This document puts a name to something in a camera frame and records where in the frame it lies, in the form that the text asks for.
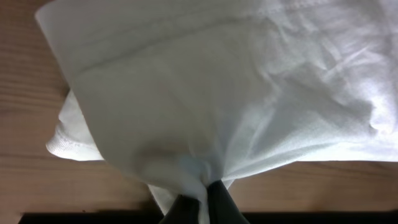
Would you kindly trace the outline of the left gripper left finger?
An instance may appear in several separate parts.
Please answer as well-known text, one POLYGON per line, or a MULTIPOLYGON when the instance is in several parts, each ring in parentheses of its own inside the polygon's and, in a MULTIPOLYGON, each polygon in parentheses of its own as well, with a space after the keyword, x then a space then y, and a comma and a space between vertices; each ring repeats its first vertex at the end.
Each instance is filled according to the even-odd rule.
POLYGON ((199 224, 199 211, 197 199, 179 195, 159 224, 199 224))

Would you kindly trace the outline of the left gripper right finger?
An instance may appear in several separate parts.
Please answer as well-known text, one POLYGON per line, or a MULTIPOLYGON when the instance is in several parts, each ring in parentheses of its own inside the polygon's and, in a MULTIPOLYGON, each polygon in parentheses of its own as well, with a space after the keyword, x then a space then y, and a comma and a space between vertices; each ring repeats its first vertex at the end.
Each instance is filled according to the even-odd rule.
POLYGON ((210 224, 250 224, 237 208, 221 180, 207 188, 210 224))

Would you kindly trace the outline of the white t-shirt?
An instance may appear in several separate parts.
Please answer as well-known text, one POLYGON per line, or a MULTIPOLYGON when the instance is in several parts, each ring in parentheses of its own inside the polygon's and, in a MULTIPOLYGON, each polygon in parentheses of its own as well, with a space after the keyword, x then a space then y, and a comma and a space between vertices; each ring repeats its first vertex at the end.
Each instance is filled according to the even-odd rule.
POLYGON ((396 1, 52 1, 70 87, 47 150, 106 161, 208 223, 237 179, 397 160, 396 1))

